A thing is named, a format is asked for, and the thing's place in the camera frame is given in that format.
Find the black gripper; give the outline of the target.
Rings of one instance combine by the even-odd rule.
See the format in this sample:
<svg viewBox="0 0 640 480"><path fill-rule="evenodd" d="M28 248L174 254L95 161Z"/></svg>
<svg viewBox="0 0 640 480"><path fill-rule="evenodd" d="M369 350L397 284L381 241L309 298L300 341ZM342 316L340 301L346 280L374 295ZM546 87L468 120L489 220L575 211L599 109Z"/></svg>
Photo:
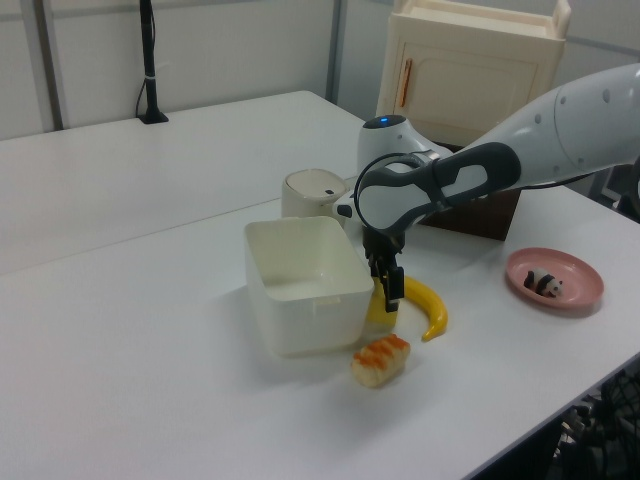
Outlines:
<svg viewBox="0 0 640 480"><path fill-rule="evenodd" d="M362 243L371 276L383 283L385 311L387 313L397 312L400 300L404 297L404 270L399 266L390 266L386 271L386 261L392 261L402 253L405 246L405 234L387 236L369 227L364 227Z"/></svg>

